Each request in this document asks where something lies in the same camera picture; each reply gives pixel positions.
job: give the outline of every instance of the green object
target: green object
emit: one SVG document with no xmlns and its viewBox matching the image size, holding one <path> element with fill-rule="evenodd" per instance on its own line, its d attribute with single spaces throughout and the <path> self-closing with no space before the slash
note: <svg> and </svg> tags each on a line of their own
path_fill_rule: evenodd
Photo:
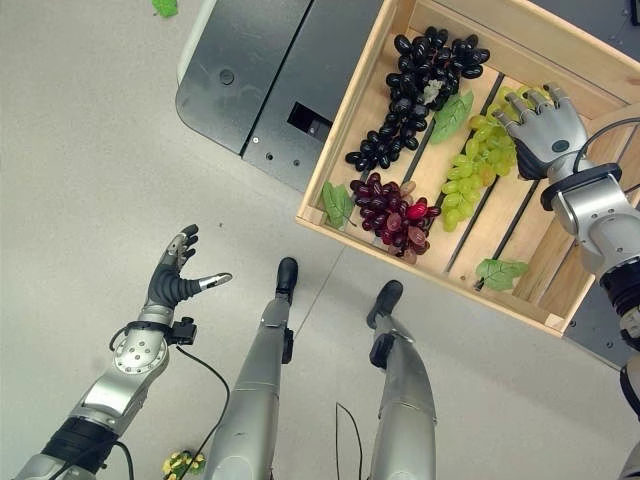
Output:
<svg viewBox="0 0 640 480">
<path fill-rule="evenodd" d="M 178 0 L 151 0 L 151 4 L 162 17 L 173 17 L 178 13 Z"/>
<path fill-rule="evenodd" d="M 327 223 L 334 228 L 344 225 L 345 219 L 351 216 L 353 202 L 344 185 L 334 187 L 329 181 L 322 186 L 322 201 L 327 212 Z"/>
<path fill-rule="evenodd" d="M 429 141 L 437 144 L 453 135 L 469 116 L 472 105 L 473 92 L 471 90 L 463 96 L 458 93 L 451 95 L 442 110 L 433 115 L 436 126 Z"/>
<path fill-rule="evenodd" d="M 476 275 L 482 279 L 484 285 L 492 290 L 511 290 L 513 279 L 529 269 L 524 262 L 505 262 L 485 258 L 476 268 Z"/>
</svg>

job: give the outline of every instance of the green leaf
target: green leaf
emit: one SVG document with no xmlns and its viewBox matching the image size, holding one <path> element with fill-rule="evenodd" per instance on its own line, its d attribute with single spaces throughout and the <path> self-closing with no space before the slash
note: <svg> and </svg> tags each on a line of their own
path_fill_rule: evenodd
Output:
<svg viewBox="0 0 640 480">
<path fill-rule="evenodd" d="M 433 115 L 436 126 L 433 128 L 429 141 L 437 144 L 453 135 L 469 116 L 472 105 L 473 92 L 471 90 L 463 96 L 457 93 L 451 95 L 442 110 Z"/>
<path fill-rule="evenodd" d="M 151 0 L 151 4 L 162 17 L 172 17 L 178 13 L 178 0 Z"/>
<path fill-rule="evenodd" d="M 327 223 L 334 228 L 340 228 L 345 219 L 351 216 L 353 202 L 344 185 L 334 187 L 329 181 L 322 186 L 322 201 L 327 212 Z"/>
<path fill-rule="evenodd" d="M 476 268 L 476 275 L 492 290 L 511 290 L 513 279 L 524 275 L 529 266 L 524 262 L 506 262 L 485 258 Z"/>
</svg>

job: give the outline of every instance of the black cable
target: black cable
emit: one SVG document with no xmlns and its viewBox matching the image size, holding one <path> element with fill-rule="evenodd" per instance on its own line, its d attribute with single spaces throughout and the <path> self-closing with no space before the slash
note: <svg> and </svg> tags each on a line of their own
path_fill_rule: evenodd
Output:
<svg viewBox="0 0 640 480">
<path fill-rule="evenodd" d="M 198 448 L 198 450 L 196 451 L 196 453 L 191 457 L 191 461 L 189 461 L 189 463 L 187 464 L 187 468 L 184 470 L 184 472 L 182 472 L 182 475 L 180 475 L 180 477 L 178 477 L 178 480 L 182 480 L 184 478 L 184 476 L 187 474 L 187 472 L 189 471 L 189 467 L 191 466 L 191 462 L 193 462 L 195 460 L 195 458 L 200 454 L 200 452 L 202 452 L 202 449 L 204 448 L 204 446 L 207 444 L 207 442 L 209 441 L 209 439 L 211 438 L 211 435 L 213 435 L 213 432 L 216 431 L 216 429 L 220 426 L 220 423 L 222 423 L 222 419 L 224 418 L 224 414 L 227 411 L 227 407 L 229 406 L 229 397 L 231 396 L 231 392 L 229 390 L 229 385 L 227 384 L 227 381 L 224 379 L 224 377 L 222 375 L 220 375 L 215 368 L 213 368 L 212 366 L 208 365 L 206 362 L 200 360 L 198 357 L 196 357 L 195 355 L 192 355 L 188 352 L 186 352 L 185 350 L 182 349 L 182 347 L 180 347 L 179 345 L 176 346 L 176 350 L 178 350 L 180 353 L 182 353 L 184 356 L 190 358 L 191 360 L 193 360 L 194 362 L 199 363 L 200 365 L 202 365 L 204 368 L 206 368 L 207 370 L 209 370 L 211 373 L 213 373 L 216 377 L 218 377 L 218 380 L 220 380 L 222 382 L 222 385 L 224 385 L 224 389 L 226 391 L 227 397 L 225 398 L 224 401 L 224 407 L 222 407 L 222 413 L 220 414 L 220 417 L 218 418 L 218 421 L 215 423 L 215 425 L 211 428 L 211 430 L 209 430 L 209 433 L 207 434 L 207 436 L 204 438 L 204 441 L 202 442 L 202 444 L 200 445 L 200 447 Z"/>
<path fill-rule="evenodd" d="M 360 439 L 358 424 L 356 423 L 356 419 L 353 418 L 353 415 L 351 415 L 349 409 L 340 402 L 336 402 L 336 473 L 338 475 L 338 480 L 340 480 L 340 463 L 338 460 L 338 407 L 347 412 L 347 415 L 349 415 L 349 418 L 351 419 L 351 423 L 353 423 L 353 428 L 356 431 L 356 437 L 358 438 L 358 450 L 360 450 L 360 460 L 358 461 L 358 480 L 362 480 L 362 440 Z"/>
<path fill-rule="evenodd" d="M 115 352 L 115 347 L 113 346 L 113 343 L 116 341 L 116 338 L 118 338 L 120 336 L 120 334 L 122 332 L 124 332 L 127 329 L 127 327 L 122 327 L 120 329 L 118 329 L 118 331 L 116 333 L 113 334 L 113 337 L 111 337 L 111 340 L 109 340 L 109 350 L 111 350 L 112 352 Z"/>
<path fill-rule="evenodd" d="M 134 477 L 133 477 L 133 459 L 131 458 L 131 452 L 129 452 L 129 449 L 127 448 L 127 446 L 124 443 L 118 442 L 118 441 L 113 442 L 111 440 L 108 440 L 108 441 L 102 442 L 102 443 L 98 443 L 98 444 L 94 445 L 93 447 L 91 447 L 89 450 L 85 450 L 84 452 L 82 452 L 80 455 L 78 455 L 73 460 L 71 460 L 69 462 L 66 462 L 56 473 L 54 473 L 51 477 L 49 477 L 49 480 L 56 480 L 66 470 L 68 470 L 69 468 L 71 468 L 74 465 L 76 465 L 80 460 L 82 460 L 87 455 L 90 455 L 90 454 L 94 453 L 96 450 L 100 450 L 100 449 L 103 449 L 103 448 L 108 447 L 108 446 L 116 446 L 116 447 L 120 447 L 122 449 L 122 452 L 124 453 L 124 456 L 127 459 L 127 469 L 129 470 L 129 480 L 134 480 Z"/>
<path fill-rule="evenodd" d="M 602 127 L 596 133 L 591 135 L 591 137 L 584 143 L 582 148 L 578 150 L 578 154 L 576 155 L 576 159 L 573 161 L 573 173 L 578 173 L 578 165 L 580 164 L 580 160 L 584 157 L 585 153 L 587 153 L 587 148 L 589 145 L 593 143 L 593 141 L 599 138 L 601 135 L 607 133 L 609 130 L 615 127 L 619 127 L 620 125 L 626 125 L 628 123 L 640 123 L 640 117 L 630 117 L 623 118 L 622 120 L 618 120 L 617 122 L 610 123 L 609 125 Z"/>
</svg>

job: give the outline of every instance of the gray metal panel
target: gray metal panel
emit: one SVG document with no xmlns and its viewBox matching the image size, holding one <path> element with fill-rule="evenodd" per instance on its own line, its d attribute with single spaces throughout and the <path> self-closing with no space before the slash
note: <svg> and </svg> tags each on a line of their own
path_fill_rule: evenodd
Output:
<svg viewBox="0 0 640 480">
<path fill-rule="evenodd" d="M 287 123 L 289 114 L 299 102 L 333 121 L 381 4 L 313 2 L 253 131 L 258 142 L 247 145 L 245 160 L 306 190 L 323 142 Z"/>
<path fill-rule="evenodd" d="M 308 5 L 218 0 L 176 95 L 184 123 L 240 153 Z"/>
</svg>

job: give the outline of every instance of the robotic hand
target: robotic hand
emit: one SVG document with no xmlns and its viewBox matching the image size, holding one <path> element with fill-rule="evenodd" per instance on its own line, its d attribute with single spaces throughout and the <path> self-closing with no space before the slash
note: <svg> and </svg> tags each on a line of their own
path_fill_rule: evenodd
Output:
<svg viewBox="0 0 640 480">
<path fill-rule="evenodd" d="M 542 206 L 553 210 L 564 229 L 579 242 L 584 268 L 596 275 L 621 316 L 622 337 L 640 351 L 640 213 L 618 184 L 622 171 L 617 164 L 594 166 L 583 157 L 589 141 L 569 97 L 553 83 L 544 88 L 553 103 L 529 90 L 525 98 L 534 107 L 530 109 L 510 93 L 506 100 L 520 121 L 499 110 L 494 116 L 515 141 L 520 176 L 527 180 L 549 178 Z M 620 371 L 620 384 L 629 405 L 640 416 L 640 355 Z M 640 444 L 631 452 L 620 478 L 640 478 Z"/>
<path fill-rule="evenodd" d="M 231 280 L 229 273 L 186 280 L 180 270 L 195 254 L 198 227 L 178 233 L 162 254 L 149 282 L 138 319 L 119 332 L 125 337 L 114 348 L 107 371 L 82 396 L 42 453 L 34 455 L 16 480 L 73 478 L 89 480 L 142 408 L 151 383 L 169 363 L 168 346 L 192 344 L 193 319 L 173 323 L 173 311 L 183 300 Z"/>
</svg>

